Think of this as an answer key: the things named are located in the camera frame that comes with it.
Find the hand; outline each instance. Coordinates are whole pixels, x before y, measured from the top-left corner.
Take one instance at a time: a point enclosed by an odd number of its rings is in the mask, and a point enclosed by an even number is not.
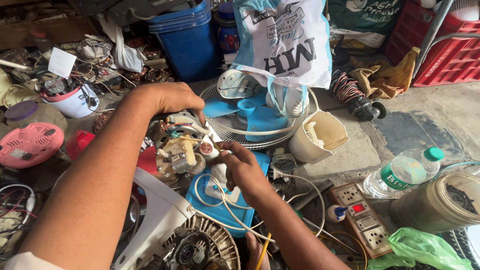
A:
[[[223,150],[220,159],[227,166],[227,188],[232,191],[238,186],[242,191],[245,202],[254,207],[258,198],[266,192],[273,191],[267,177],[258,165],[255,155],[237,142],[219,142],[218,146]]]
[[[205,107],[204,100],[197,96],[186,83],[155,83],[136,87],[127,95],[137,96],[143,101],[153,101],[154,115],[161,112],[176,112],[184,109],[192,109],[205,124],[205,116],[202,109]]]
[[[247,239],[247,247],[250,251],[250,260],[248,261],[247,270],[255,270],[264,246],[257,242],[257,238],[255,238],[255,235],[251,232],[247,232],[245,238]],[[262,264],[260,265],[260,270],[270,270],[270,262],[268,261],[268,254],[266,252]]]

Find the red crate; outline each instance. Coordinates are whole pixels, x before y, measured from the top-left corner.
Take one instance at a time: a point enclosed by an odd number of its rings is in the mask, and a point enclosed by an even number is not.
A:
[[[412,47],[420,47],[435,13],[407,2],[385,55],[396,65]],[[480,33],[480,21],[462,21],[447,14],[437,37],[450,33]],[[413,86],[434,86],[480,80],[480,39],[449,38],[435,44],[412,80]]]

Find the blue fan blade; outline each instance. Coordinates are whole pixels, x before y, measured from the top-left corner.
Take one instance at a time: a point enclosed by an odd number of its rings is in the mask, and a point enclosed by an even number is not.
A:
[[[258,107],[251,115],[247,117],[247,131],[272,131],[288,127],[288,118],[278,117],[272,108]],[[277,137],[279,134],[273,135],[246,135],[245,138],[251,142],[260,142]]]
[[[267,102],[265,101],[266,97],[267,97],[266,92],[260,92],[256,96],[249,97],[249,98],[246,98],[246,99],[253,102],[255,104],[255,106],[259,107],[259,106],[267,104]]]
[[[207,117],[216,117],[231,114],[238,110],[237,106],[230,105],[217,98],[209,98],[205,100],[203,112]]]

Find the green bottle cap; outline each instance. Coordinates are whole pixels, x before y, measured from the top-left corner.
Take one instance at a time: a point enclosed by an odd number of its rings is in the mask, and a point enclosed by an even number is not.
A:
[[[430,147],[423,152],[423,156],[430,161],[439,161],[444,158],[444,152],[438,147]]]

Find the bottle label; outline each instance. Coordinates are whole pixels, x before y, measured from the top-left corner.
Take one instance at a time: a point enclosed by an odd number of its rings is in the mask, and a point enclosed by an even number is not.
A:
[[[403,182],[393,173],[392,168],[390,168],[390,163],[391,162],[385,165],[380,171],[380,177],[385,182],[385,184],[396,190],[406,190],[413,187],[414,184],[407,184]]]

